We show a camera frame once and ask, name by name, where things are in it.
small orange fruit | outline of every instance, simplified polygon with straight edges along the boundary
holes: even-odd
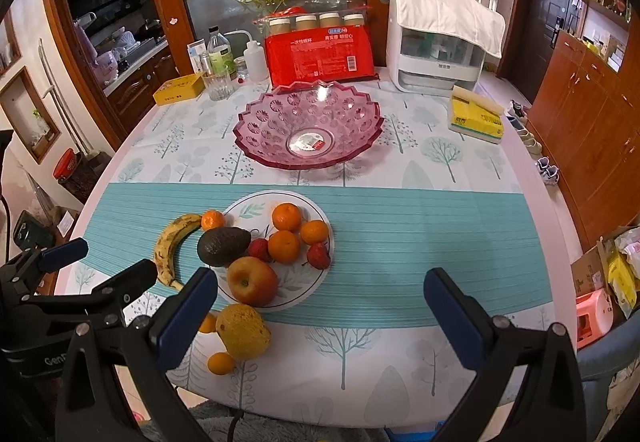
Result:
[[[222,227],[225,225],[225,216],[220,211],[210,209],[202,216],[200,225],[205,231],[215,229],[216,227]]]
[[[300,252],[300,240],[291,231],[276,231],[269,237],[268,249],[276,262],[293,263]]]
[[[226,352],[218,352],[217,354],[213,354],[207,360],[207,368],[209,372],[216,375],[226,375],[230,374],[234,371],[236,367],[236,362],[234,358],[231,357]]]
[[[306,245],[321,244],[329,237],[329,228],[322,220],[302,224],[300,238]]]
[[[285,202],[273,210],[271,221],[279,231],[295,231],[302,223],[302,213],[295,204]]]
[[[216,331],[216,317],[212,313],[207,312],[207,315],[204,317],[204,320],[202,320],[202,324],[200,325],[200,328],[198,328],[198,332],[202,332],[203,334],[210,334],[215,331]]]

plastic bottle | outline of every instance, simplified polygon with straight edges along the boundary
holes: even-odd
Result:
[[[244,60],[246,61],[246,69],[249,71],[249,79],[251,81],[258,82],[269,77],[267,58],[264,55],[264,49],[258,45],[258,42],[253,40],[247,42]]]
[[[209,28],[209,45],[207,52],[211,66],[215,74],[224,74],[225,68],[231,79],[236,79],[236,64],[234,63],[234,55],[231,53],[231,45],[220,31],[218,26]]]

teal placemat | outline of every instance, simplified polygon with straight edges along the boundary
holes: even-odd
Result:
[[[151,258],[159,233],[177,216],[224,210],[243,196],[272,188],[111,183],[86,229],[90,248],[84,261],[115,275]],[[329,218],[334,264],[309,298],[265,313],[268,321],[319,327],[432,326],[436,320],[422,296],[422,281],[437,266],[490,315],[552,300],[540,241],[521,194],[327,186],[295,190]],[[180,281],[202,265],[196,253],[201,234],[190,235],[178,249]],[[159,284],[152,292],[175,294]],[[214,308],[225,305],[219,297]]]

metal screw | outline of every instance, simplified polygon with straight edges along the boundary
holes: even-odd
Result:
[[[84,336],[89,333],[89,325],[87,323],[81,323],[76,327],[76,334]]]
[[[494,323],[494,326],[498,328],[509,328],[509,325],[511,324],[511,321],[509,321],[505,316],[494,316],[491,318],[491,321]]]
[[[107,314],[104,317],[104,322],[107,325],[113,325],[114,323],[116,323],[117,320],[118,320],[118,316],[116,316],[116,314]]]
[[[149,316],[138,316],[131,322],[131,324],[133,325],[134,329],[140,330],[141,328],[144,328],[149,324],[150,319],[151,318]]]
[[[551,325],[551,330],[553,330],[554,334],[557,336],[564,336],[566,334],[566,328],[562,323],[553,323]]]

bottle with green label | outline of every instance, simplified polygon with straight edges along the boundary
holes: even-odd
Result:
[[[209,45],[207,45],[209,59],[214,74],[224,74],[225,68],[229,72],[231,79],[236,79],[236,63],[234,55],[231,53],[231,45],[218,29],[218,26],[209,28]]]

